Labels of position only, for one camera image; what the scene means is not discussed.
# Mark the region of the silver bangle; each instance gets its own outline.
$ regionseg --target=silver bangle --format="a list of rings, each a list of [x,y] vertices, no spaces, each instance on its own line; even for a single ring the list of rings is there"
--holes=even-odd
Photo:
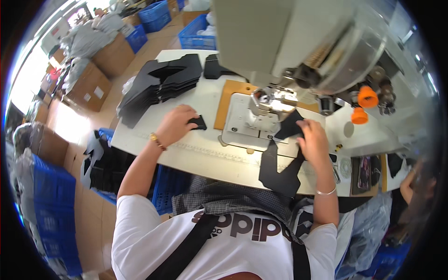
[[[323,192],[318,191],[318,190],[316,190],[316,193],[317,193],[317,194],[320,194],[320,195],[331,195],[331,194],[334,193],[335,191],[336,191],[336,187],[335,187],[331,192],[329,192],[329,193],[323,193]]]

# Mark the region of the white t-shirt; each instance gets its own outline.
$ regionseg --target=white t-shirt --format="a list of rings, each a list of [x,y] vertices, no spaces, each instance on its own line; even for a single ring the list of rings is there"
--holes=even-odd
[[[160,223],[143,196],[117,201],[112,268],[118,280],[144,280],[180,245],[202,215],[197,210]],[[311,279],[334,279],[337,229],[314,229],[304,241]],[[293,254],[286,228],[270,216],[239,212],[223,215],[202,249],[178,279],[214,280],[238,272],[263,280],[293,279]]]

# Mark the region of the orange bobbin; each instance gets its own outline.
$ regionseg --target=orange bobbin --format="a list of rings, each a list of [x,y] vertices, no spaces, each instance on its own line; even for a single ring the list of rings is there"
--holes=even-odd
[[[358,104],[363,108],[373,108],[378,105],[378,96],[369,86],[362,86],[358,93]]]
[[[352,114],[352,123],[356,125],[363,125],[369,120],[369,116],[366,112],[364,112],[364,109],[361,107],[356,107],[353,110]]]

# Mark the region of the left hand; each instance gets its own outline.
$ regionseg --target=left hand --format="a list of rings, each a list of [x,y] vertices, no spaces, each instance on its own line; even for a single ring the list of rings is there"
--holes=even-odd
[[[191,129],[197,128],[197,124],[187,123],[192,118],[197,119],[199,116],[188,105],[182,104],[169,111],[155,132],[160,143],[166,148],[179,141]]]

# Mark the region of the tiled floor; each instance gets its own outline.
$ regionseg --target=tiled floor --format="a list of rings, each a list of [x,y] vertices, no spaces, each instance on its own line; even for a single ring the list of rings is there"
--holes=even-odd
[[[112,82],[112,89],[100,112],[73,110],[53,101],[47,125],[70,142],[64,167],[77,179],[75,194],[76,241],[84,272],[102,272],[111,268],[111,246],[116,220],[116,206],[104,201],[79,182],[87,136],[100,127],[115,128],[115,112],[121,101],[123,84],[164,49],[180,49],[177,34],[183,29],[181,16],[175,17],[161,31],[147,34],[148,42],[136,54],[125,73]]]

